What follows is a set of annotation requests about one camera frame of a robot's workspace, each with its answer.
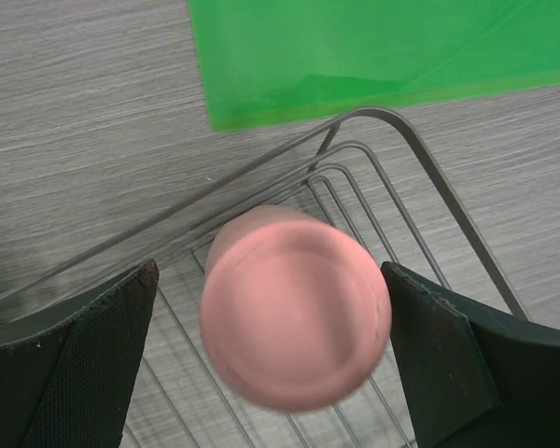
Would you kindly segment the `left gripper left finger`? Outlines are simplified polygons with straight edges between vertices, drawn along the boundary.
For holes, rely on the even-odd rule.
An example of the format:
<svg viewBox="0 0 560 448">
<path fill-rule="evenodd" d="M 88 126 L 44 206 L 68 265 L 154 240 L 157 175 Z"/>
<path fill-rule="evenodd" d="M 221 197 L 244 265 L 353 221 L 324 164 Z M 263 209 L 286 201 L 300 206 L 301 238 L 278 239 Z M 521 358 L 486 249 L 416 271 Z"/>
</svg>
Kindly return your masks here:
<svg viewBox="0 0 560 448">
<path fill-rule="evenodd" d="M 118 447 L 159 282 L 148 259 L 0 325 L 0 447 Z"/>
</svg>

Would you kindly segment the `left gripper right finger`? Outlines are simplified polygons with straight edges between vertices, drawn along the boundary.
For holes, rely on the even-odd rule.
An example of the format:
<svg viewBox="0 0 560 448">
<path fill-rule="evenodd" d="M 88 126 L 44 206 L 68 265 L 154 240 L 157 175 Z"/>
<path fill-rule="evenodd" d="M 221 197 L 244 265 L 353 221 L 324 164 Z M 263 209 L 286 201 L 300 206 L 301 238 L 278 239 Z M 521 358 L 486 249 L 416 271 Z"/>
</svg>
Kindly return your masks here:
<svg viewBox="0 0 560 448">
<path fill-rule="evenodd" d="M 560 447 L 560 330 L 381 266 L 420 447 Z"/>
</svg>

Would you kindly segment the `pink plastic cup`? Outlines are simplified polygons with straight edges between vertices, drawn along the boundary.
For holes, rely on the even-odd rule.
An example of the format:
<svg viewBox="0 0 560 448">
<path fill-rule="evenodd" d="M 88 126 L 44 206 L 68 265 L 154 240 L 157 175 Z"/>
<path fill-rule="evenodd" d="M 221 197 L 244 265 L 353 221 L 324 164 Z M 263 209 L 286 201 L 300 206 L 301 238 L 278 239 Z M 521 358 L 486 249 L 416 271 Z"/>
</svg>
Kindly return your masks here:
<svg viewBox="0 0 560 448">
<path fill-rule="evenodd" d="M 240 397 L 306 412 L 355 392 L 388 341 L 391 304 L 371 254 L 303 212 L 260 205 L 211 244 L 200 330 L 207 357 Z"/>
</svg>

